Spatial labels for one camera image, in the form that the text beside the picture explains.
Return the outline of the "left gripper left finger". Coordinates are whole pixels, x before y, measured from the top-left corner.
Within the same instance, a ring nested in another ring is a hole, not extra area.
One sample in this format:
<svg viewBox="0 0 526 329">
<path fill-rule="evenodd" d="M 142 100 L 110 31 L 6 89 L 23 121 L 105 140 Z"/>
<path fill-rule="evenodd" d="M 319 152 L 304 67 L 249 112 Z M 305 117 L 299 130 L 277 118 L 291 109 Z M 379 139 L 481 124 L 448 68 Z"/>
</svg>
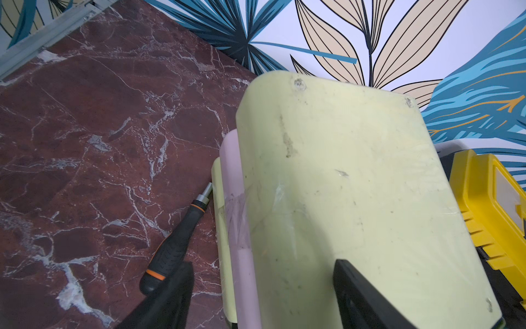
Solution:
<svg viewBox="0 0 526 329">
<path fill-rule="evenodd" d="M 185 329 L 194 279 L 193 264 L 182 263 L 116 327 Z"/>
</svg>

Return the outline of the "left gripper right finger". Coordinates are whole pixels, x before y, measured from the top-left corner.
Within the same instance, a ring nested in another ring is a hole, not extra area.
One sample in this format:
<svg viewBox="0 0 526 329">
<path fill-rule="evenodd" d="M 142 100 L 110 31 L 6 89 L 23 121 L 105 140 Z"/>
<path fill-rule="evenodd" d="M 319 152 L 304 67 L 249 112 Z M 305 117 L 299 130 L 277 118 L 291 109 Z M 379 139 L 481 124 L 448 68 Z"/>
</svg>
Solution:
<svg viewBox="0 0 526 329">
<path fill-rule="evenodd" d="M 333 285 L 342 327 L 414 328 L 348 260 L 336 260 Z"/>
</svg>

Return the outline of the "pale green drawer cabinet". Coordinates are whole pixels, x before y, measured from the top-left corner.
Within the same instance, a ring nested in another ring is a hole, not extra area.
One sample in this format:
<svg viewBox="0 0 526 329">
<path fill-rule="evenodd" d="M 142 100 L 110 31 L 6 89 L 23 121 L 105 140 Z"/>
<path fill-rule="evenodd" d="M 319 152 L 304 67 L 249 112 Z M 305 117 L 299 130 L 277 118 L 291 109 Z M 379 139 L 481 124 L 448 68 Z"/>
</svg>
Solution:
<svg viewBox="0 0 526 329">
<path fill-rule="evenodd" d="M 225 314 L 344 328 L 348 260 L 413 328 L 503 315 L 411 97 L 274 71 L 252 81 L 212 167 Z"/>
</svg>

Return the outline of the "black orange screwdriver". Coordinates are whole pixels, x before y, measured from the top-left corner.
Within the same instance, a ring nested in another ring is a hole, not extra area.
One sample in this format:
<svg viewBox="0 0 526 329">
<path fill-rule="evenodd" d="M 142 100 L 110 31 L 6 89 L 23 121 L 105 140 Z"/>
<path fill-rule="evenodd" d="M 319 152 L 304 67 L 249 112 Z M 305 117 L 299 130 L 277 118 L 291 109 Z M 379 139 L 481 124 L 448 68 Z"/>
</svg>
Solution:
<svg viewBox="0 0 526 329">
<path fill-rule="evenodd" d="M 183 263 L 194 230 L 208 208 L 211 193 L 212 183 L 209 182 L 192 201 L 181 222 L 160 244 L 140 280 L 139 289 L 143 295 L 148 296 Z"/>
</svg>

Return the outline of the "yellow black toolbox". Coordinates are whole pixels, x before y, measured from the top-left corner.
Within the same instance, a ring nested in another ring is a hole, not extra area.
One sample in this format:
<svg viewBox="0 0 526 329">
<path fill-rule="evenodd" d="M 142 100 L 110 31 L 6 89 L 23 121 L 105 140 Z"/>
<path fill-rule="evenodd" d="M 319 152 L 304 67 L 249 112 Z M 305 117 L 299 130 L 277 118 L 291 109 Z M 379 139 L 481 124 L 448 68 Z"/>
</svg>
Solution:
<svg viewBox="0 0 526 329">
<path fill-rule="evenodd" d="M 525 327 L 525 148 L 480 147 L 476 140 L 436 145 L 503 315 Z"/>
</svg>

